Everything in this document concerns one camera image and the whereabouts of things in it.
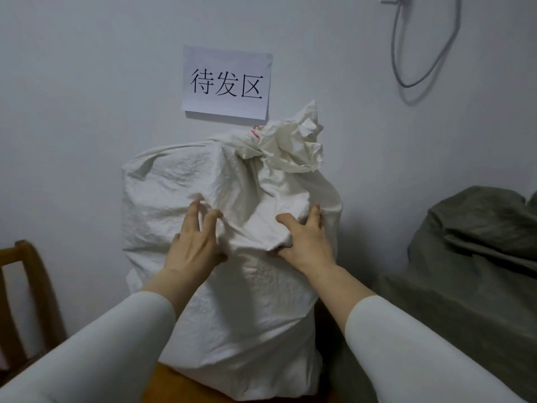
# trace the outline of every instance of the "white sack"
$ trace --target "white sack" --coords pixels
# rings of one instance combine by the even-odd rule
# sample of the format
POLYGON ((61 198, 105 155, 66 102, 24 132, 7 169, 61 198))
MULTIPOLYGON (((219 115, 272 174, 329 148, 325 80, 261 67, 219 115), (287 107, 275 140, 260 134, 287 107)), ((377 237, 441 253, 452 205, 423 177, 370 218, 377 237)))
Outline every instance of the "white sack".
POLYGON ((229 260, 186 306, 160 361, 235 400, 298 397, 317 390, 315 291, 267 250, 289 245, 274 217, 298 218, 321 203, 336 251, 341 200, 317 170, 322 146, 312 101, 259 130, 146 151, 124 166, 125 253, 131 291, 159 271, 192 200, 223 212, 216 234, 229 260))

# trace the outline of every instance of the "electrical cable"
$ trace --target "electrical cable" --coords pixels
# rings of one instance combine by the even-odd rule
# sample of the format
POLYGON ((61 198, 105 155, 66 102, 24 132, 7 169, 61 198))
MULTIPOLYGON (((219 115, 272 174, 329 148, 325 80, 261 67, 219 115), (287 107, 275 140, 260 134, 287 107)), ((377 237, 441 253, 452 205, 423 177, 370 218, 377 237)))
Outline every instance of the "electrical cable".
POLYGON ((427 77, 433 72, 434 68, 438 65, 438 62, 442 59, 442 57, 447 53, 449 47, 457 37, 457 33, 459 33, 459 27, 460 27, 460 9, 457 8, 457 18, 456 18, 456 25, 453 29, 453 33, 449 37, 449 40, 446 42, 446 45, 442 48, 440 53, 438 54, 437 58, 434 60, 433 65, 429 68, 429 70, 426 72, 425 75, 423 75, 419 80, 413 82, 413 83, 405 83, 401 79, 401 75, 399 74, 399 69, 397 69, 397 63, 395 62, 395 35, 397 33, 397 22, 399 21, 399 15, 401 13, 401 7, 403 5, 403 0, 397 1, 397 12, 395 13, 395 20, 394 20, 394 26, 392 29, 392 69, 394 71, 395 78, 397 79, 397 82, 401 87, 409 88, 414 87, 424 80, 427 79, 427 77))

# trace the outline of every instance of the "white paper sign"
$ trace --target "white paper sign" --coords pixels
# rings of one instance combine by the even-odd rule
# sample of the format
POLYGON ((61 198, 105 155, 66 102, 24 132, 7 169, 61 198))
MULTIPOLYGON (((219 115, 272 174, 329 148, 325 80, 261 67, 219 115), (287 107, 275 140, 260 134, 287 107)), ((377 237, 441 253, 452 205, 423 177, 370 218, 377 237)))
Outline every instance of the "white paper sign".
POLYGON ((271 53, 183 48, 183 110, 265 120, 271 53))

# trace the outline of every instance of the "white sleeve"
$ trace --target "white sleeve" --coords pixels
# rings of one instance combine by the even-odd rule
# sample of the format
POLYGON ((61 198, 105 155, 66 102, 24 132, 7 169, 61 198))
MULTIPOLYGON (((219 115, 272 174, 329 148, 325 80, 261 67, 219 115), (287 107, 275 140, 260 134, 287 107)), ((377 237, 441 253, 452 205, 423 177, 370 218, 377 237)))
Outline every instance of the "white sleeve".
POLYGON ((379 296, 351 311, 345 338, 382 403, 524 402, 483 367, 379 296))
POLYGON ((141 401, 175 321, 164 297, 133 294, 2 387, 0 401, 141 401))

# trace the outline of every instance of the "chair backrest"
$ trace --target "chair backrest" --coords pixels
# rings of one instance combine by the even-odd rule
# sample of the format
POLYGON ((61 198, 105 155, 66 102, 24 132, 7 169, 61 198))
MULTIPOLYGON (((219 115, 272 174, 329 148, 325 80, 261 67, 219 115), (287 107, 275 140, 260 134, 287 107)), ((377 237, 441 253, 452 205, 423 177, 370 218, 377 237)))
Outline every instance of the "chair backrest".
POLYGON ((16 262, 22 262, 24 266, 43 333, 44 352, 51 351, 67 339, 50 279, 34 246, 21 240, 12 248, 0 250, 0 349, 10 372, 17 372, 29 361, 9 308, 2 269, 3 266, 16 262))

